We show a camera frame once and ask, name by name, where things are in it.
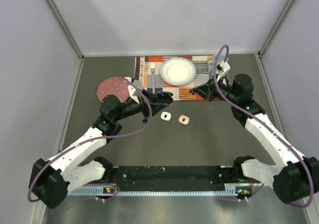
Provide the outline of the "light blue mug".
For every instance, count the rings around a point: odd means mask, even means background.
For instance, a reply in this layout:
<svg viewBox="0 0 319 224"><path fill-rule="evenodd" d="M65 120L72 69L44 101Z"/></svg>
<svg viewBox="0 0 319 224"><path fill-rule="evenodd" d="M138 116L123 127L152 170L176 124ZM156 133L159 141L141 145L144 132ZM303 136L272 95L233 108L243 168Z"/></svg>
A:
<svg viewBox="0 0 319 224"><path fill-rule="evenodd" d="M207 65L208 65L208 69L209 71L213 69L213 64L215 62L215 60L217 59L217 64L219 65L222 61L224 61L226 57L226 54L225 53L221 53L219 55L219 57L217 57L217 54L213 55L212 58L208 58L208 61L207 61Z"/></svg>

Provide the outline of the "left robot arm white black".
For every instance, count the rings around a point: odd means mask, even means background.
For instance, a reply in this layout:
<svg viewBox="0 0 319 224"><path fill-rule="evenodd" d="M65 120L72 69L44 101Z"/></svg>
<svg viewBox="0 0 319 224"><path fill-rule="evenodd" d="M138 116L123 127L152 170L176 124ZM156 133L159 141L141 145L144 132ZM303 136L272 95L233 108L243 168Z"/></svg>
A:
<svg viewBox="0 0 319 224"><path fill-rule="evenodd" d="M100 116L93 125L68 148L44 160L38 159L33 167L28 187L29 202L42 201L48 208L60 205L75 189L92 181L109 182L113 170L102 158L81 166L80 163L94 151L120 138L122 126L119 120L138 113L143 121L150 123L153 115L167 108L173 102L171 92L149 93L129 85L126 91L115 90L103 98Z"/></svg>

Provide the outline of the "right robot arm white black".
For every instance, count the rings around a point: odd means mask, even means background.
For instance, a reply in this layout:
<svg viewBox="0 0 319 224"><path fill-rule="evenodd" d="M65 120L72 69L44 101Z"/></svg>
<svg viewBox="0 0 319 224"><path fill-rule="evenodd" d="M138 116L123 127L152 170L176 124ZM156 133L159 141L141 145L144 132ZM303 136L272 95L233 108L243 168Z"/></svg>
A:
<svg viewBox="0 0 319 224"><path fill-rule="evenodd" d="M205 84L190 90L206 101L219 98L231 104L233 116L268 152L274 165L267 165L251 156L238 157L233 164L233 177L238 182L255 179L274 190L285 204L305 197L311 202L319 191L319 161L307 158L296 150L274 127L262 107L253 99L254 85L250 76L236 75L232 85Z"/></svg>

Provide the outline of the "pink dotted plate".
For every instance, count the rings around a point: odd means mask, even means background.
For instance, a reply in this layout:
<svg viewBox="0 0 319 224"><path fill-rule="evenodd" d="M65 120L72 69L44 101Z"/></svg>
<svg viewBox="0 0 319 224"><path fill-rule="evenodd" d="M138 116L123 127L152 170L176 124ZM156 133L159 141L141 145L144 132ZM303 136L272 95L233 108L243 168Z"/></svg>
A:
<svg viewBox="0 0 319 224"><path fill-rule="evenodd" d="M128 83L123 77L111 77L104 80L97 89L97 97L100 102L108 95L116 96L120 102L124 102L129 96Z"/></svg>

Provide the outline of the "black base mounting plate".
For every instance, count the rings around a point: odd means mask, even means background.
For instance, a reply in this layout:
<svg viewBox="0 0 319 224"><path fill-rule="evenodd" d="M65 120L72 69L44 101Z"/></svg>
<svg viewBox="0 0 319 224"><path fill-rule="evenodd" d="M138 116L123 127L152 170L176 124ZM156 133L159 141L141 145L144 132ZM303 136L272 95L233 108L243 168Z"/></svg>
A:
<svg viewBox="0 0 319 224"><path fill-rule="evenodd" d="M221 166L119 166L106 177L122 192L224 191L224 184L237 182L232 168Z"/></svg>

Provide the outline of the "white earbud charging case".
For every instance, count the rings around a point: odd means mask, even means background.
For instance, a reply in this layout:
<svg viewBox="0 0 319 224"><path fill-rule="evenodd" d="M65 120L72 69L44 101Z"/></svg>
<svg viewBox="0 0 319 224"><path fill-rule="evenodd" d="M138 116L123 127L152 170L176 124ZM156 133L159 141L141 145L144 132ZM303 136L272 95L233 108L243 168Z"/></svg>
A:
<svg viewBox="0 0 319 224"><path fill-rule="evenodd" d="M162 112L160 115L160 118L164 121L170 121L171 120L171 114L169 112Z"/></svg>

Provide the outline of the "white plate blue rim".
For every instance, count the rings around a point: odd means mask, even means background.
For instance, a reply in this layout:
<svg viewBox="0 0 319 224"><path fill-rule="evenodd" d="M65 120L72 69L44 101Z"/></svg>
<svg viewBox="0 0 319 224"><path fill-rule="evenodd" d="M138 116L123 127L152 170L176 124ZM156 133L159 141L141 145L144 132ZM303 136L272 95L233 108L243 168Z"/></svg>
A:
<svg viewBox="0 0 319 224"><path fill-rule="evenodd" d="M196 67L186 58L174 57L166 60L162 64L160 75L168 84L182 86L194 79Z"/></svg>

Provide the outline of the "pink beige earbud charging case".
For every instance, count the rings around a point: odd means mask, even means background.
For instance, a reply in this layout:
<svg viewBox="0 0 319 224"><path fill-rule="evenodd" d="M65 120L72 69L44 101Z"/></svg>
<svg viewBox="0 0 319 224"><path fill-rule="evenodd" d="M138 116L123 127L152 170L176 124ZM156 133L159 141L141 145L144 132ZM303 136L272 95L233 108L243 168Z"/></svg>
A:
<svg viewBox="0 0 319 224"><path fill-rule="evenodd" d="M178 122L183 124L183 125L188 125L189 122L190 122L190 118L185 116L185 115L181 115L179 118L178 118Z"/></svg>

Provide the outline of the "colourful patchwork placemat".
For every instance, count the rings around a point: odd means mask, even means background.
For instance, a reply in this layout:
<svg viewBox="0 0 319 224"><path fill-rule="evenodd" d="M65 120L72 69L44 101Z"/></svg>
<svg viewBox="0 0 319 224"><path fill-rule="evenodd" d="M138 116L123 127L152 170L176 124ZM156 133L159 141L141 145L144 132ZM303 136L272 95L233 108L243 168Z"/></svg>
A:
<svg viewBox="0 0 319 224"><path fill-rule="evenodd" d="M151 74L151 62L155 62L155 86L156 92L171 92L173 93L174 101L186 101L186 100L204 100L199 95L192 95L189 91L192 88L205 84L212 75L212 70L209 71L207 61L208 58L212 58L213 55L188 55L188 56L141 56L136 58L136 67L134 78L141 81L143 87L148 92L152 93L152 74ZM160 75L160 68L162 64L171 58L181 57L191 61L196 67L196 75L194 79L186 85L175 86L170 85L164 81Z"/></svg>

